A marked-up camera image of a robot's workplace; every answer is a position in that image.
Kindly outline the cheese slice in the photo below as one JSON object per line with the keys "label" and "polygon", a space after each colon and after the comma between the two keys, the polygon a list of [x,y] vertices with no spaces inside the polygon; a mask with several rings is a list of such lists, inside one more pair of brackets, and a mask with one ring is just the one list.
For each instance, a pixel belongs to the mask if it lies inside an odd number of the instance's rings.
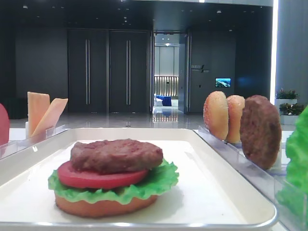
{"label": "cheese slice", "polygon": [[62,112],[66,107],[67,102],[68,102],[67,98],[66,99],[55,98],[51,102],[49,108],[45,112],[40,122],[38,123],[31,137],[41,134],[47,129],[55,127],[60,118],[60,115],[62,114]]}
{"label": "cheese slice", "polygon": [[50,96],[45,93],[27,92],[28,136],[31,137],[37,125],[50,106]]}

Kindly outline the meat patty on tray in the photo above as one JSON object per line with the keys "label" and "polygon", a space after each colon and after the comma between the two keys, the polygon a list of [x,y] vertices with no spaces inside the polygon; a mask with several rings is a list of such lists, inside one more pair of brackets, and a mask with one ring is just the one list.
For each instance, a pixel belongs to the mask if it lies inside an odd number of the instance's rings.
{"label": "meat patty on tray", "polygon": [[76,142],[70,162],[75,170],[102,174],[152,169],[163,161],[163,151],[149,142],[132,139]]}

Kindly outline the lettuce leaf on tray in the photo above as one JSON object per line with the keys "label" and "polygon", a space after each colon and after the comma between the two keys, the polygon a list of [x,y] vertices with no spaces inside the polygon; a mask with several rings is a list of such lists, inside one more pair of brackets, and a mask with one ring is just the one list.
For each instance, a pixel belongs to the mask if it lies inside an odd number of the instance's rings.
{"label": "lettuce leaf on tray", "polygon": [[174,163],[165,159],[158,167],[150,170],[139,183],[112,190],[75,189],[60,183],[56,170],[48,178],[48,189],[69,202],[86,201],[94,204],[98,201],[116,201],[122,205],[129,204],[132,199],[146,200],[152,195],[162,195],[178,183],[179,173]]}

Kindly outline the tomato slice on tray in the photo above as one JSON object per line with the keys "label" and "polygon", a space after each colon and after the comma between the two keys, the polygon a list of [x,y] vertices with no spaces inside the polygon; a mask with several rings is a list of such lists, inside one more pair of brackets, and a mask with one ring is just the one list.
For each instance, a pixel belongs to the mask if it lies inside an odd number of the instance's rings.
{"label": "tomato slice on tray", "polygon": [[115,174],[99,174],[95,171],[75,171],[70,161],[60,165],[57,175],[63,185],[79,189],[105,189],[130,186],[142,181],[149,170],[122,172]]}

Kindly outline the upright meat patty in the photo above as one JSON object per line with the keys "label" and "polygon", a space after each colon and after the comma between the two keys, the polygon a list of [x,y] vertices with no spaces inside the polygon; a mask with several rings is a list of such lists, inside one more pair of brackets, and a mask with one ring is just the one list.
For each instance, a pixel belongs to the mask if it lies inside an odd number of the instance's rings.
{"label": "upright meat patty", "polygon": [[264,96],[248,97],[240,124],[240,140],[245,157],[263,170],[270,169],[277,159],[281,138],[277,108]]}

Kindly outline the upright cheese slice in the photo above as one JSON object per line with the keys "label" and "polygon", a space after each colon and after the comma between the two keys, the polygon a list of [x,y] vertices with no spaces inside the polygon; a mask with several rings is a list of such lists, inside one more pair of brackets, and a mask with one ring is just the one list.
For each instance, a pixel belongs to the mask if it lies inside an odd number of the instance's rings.
{"label": "upright cheese slice", "polygon": [[50,106],[50,96],[45,93],[27,92],[28,136],[31,137],[37,125]]}

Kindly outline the upright tomato slice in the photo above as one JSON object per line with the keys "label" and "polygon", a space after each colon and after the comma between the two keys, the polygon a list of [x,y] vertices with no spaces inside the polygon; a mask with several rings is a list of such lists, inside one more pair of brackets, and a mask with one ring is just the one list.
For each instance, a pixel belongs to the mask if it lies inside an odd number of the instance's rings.
{"label": "upright tomato slice", "polygon": [[9,141],[10,121],[4,106],[0,104],[0,145]]}

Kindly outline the upright lettuce leaf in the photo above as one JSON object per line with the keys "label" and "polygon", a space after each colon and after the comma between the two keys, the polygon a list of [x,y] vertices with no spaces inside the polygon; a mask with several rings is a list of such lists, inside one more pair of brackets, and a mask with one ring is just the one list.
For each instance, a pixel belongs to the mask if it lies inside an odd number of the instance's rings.
{"label": "upright lettuce leaf", "polygon": [[286,156],[290,158],[286,180],[308,195],[308,109],[295,123],[295,131],[286,140]]}

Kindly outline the clear lettuce holder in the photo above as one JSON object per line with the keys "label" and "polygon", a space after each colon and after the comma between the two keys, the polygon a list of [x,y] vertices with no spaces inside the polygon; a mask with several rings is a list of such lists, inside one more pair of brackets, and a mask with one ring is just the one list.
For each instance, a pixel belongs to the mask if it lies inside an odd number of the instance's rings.
{"label": "clear lettuce holder", "polygon": [[274,195],[280,222],[290,231],[308,229],[308,196],[292,184],[274,180]]}

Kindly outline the blue sofa in hallway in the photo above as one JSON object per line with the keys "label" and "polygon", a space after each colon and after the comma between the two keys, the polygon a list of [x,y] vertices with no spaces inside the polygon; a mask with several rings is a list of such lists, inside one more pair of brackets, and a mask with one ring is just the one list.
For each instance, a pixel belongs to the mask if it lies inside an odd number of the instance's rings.
{"label": "blue sofa in hallway", "polygon": [[171,97],[163,95],[155,95],[157,105],[172,106]]}

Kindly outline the sesame bun outer half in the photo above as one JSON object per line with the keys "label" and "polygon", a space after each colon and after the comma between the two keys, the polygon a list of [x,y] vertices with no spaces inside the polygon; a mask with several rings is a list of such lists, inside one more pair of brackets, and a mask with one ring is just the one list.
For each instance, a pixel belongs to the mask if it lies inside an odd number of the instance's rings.
{"label": "sesame bun outer half", "polygon": [[219,140],[226,139],[229,131],[229,115],[226,95],[214,91],[208,95],[204,103],[203,119],[205,126]]}

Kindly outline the sesame bun half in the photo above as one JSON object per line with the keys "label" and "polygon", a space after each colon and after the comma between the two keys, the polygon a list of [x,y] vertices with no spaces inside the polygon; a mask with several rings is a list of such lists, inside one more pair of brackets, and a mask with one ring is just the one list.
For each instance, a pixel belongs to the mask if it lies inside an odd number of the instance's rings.
{"label": "sesame bun half", "polygon": [[226,139],[229,131],[229,115],[226,95],[214,91],[208,95],[204,103],[203,119],[205,126],[219,140]]}
{"label": "sesame bun half", "polygon": [[227,98],[229,113],[229,131],[226,141],[229,143],[238,143],[240,141],[240,125],[245,99],[243,96],[231,95]]}

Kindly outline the right dark door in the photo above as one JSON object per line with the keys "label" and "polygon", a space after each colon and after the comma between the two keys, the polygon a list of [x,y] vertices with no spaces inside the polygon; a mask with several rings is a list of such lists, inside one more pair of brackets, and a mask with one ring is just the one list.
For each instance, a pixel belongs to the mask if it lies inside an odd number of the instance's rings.
{"label": "right dark door", "polygon": [[147,34],[110,33],[110,112],[145,113]]}

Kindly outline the dark door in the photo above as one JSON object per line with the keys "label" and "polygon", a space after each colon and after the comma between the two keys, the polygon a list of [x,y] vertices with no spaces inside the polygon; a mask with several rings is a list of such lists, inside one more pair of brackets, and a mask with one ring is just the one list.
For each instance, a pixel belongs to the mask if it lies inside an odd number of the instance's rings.
{"label": "dark door", "polygon": [[145,113],[147,34],[110,33],[110,112]]}
{"label": "dark door", "polygon": [[106,32],[68,31],[69,111],[106,112]]}

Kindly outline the sesame bun inner half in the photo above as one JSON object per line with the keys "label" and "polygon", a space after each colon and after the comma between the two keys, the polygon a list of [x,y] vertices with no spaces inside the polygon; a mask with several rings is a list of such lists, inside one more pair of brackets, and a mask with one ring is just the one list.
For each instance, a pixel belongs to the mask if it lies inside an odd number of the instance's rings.
{"label": "sesame bun inner half", "polygon": [[238,143],[240,141],[240,125],[245,99],[243,96],[231,95],[227,98],[229,113],[229,131],[226,141],[229,143]]}

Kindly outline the left dark door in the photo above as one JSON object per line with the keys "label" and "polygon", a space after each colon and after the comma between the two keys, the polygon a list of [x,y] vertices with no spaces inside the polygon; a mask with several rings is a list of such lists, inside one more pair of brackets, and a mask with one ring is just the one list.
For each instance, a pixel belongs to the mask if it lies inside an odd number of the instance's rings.
{"label": "left dark door", "polygon": [[106,112],[106,32],[68,31],[69,111]]}

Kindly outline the white rectangular tray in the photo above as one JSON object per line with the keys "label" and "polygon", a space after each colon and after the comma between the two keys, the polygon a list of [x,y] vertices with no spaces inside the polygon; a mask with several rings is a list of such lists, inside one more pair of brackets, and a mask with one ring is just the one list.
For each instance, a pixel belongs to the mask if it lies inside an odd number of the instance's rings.
{"label": "white rectangular tray", "polygon": [[[77,141],[135,139],[163,149],[178,184],[141,211],[87,219],[60,211],[47,179]],[[269,231],[276,206],[196,132],[176,128],[74,128],[0,161],[3,231]]]}

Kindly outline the bottom bun on tray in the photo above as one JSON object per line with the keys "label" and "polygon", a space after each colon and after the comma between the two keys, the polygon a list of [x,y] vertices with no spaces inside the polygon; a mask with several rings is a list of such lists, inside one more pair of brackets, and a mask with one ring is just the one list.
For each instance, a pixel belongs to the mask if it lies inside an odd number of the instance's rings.
{"label": "bottom bun on tray", "polygon": [[55,195],[57,207],[74,216],[84,218],[102,218],[124,215],[144,209],[156,202],[158,196],[152,195],[148,199],[139,199],[134,197],[128,204],[122,205],[117,201],[100,200],[93,204],[80,200],[70,202],[67,199]]}

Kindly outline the lower potted plant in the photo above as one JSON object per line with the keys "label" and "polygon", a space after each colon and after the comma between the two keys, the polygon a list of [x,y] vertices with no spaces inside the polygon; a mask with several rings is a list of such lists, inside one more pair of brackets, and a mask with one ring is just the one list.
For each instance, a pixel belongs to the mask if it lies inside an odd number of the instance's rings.
{"label": "lower potted plant", "polygon": [[283,125],[294,125],[298,116],[304,111],[304,105],[283,103],[280,105],[280,118]]}

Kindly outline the potted plant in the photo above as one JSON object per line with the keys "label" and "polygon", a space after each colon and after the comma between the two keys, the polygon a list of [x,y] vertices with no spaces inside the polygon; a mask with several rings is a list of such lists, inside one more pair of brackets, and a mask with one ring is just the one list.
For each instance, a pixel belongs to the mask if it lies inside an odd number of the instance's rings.
{"label": "potted plant", "polygon": [[298,94],[295,90],[287,90],[280,89],[276,92],[275,105],[279,107],[281,104],[295,104],[297,103]]}
{"label": "potted plant", "polygon": [[280,118],[283,125],[294,125],[298,116],[304,111],[304,105],[283,103],[280,105]]}

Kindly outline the clear patty holder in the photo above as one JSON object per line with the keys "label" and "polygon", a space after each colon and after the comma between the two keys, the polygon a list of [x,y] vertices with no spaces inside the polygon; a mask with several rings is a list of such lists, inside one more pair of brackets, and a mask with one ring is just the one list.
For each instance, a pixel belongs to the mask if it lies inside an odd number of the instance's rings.
{"label": "clear patty holder", "polygon": [[287,158],[285,154],[279,153],[274,165],[267,170],[267,172],[272,176],[285,177],[286,168],[289,162],[290,159]]}

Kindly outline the upper potted plant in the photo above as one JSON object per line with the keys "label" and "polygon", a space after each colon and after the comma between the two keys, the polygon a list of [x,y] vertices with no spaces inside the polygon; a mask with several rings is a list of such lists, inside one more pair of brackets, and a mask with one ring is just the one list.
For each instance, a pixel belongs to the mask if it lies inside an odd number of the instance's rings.
{"label": "upper potted plant", "polygon": [[280,89],[276,92],[275,105],[279,107],[281,104],[295,104],[297,103],[298,94],[295,90],[287,90]]}

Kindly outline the wall display screen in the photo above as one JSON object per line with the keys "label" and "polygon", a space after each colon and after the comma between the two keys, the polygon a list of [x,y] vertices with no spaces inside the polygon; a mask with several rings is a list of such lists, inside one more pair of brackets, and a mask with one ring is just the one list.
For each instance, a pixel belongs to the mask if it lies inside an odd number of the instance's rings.
{"label": "wall display screen", "polygon": [[230,78],[215,78],[215,87],[216,88],[230,88],[231,79]]}

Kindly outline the clear right long rail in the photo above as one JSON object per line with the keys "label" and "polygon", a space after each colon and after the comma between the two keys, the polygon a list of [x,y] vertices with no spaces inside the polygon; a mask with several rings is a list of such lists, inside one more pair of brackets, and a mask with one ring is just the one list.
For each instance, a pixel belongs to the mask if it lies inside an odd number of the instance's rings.
{"label": "clear right long rail", "polygon": [[274,180],[281,178],[280,176],[272,176],[267,170],[262,170],[248,160],[241,150],[240,143],[232,145],[221,141],[213,136],[205,126],[199,126],[198,134],[256,189],[272,202],[276,202]]}

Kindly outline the clear long rail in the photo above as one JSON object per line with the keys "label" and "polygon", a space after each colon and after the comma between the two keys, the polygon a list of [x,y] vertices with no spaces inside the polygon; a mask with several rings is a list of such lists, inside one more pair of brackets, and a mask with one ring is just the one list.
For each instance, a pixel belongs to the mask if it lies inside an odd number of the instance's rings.
{"label": "clear long rail", "polygon": [[272,202],[276,202],[274,180],[281,178],[280,176],[272,176],[267,170],[262,170],[248,160],[241,150],[240,143],[232,145],[221,141],[213,136],[205,126],[199,126],[198,134],[256,189]]}
{"label": "clear long rail", "polygon": [[66,130],[66,126],[62,125],[56,128],[49,128],[41,134],[20,141],[10,141],[0,146],[0,158],[3,159],[25,148],[35,146],[37,143],[53,137]]}

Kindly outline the clear left long rail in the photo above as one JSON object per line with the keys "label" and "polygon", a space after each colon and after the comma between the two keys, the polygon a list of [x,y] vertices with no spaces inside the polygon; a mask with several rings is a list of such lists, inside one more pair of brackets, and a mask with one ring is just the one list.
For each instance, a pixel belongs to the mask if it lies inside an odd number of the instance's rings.
{"label": "clear left long rail", "polygon": [[41,134],[20,141],[10,141],[0,146],[0,158],[3,159],[25,148],[35,146],[37,143],[53,137],[66,130],[66,126],[62,125],[56,128],[49,128]]}

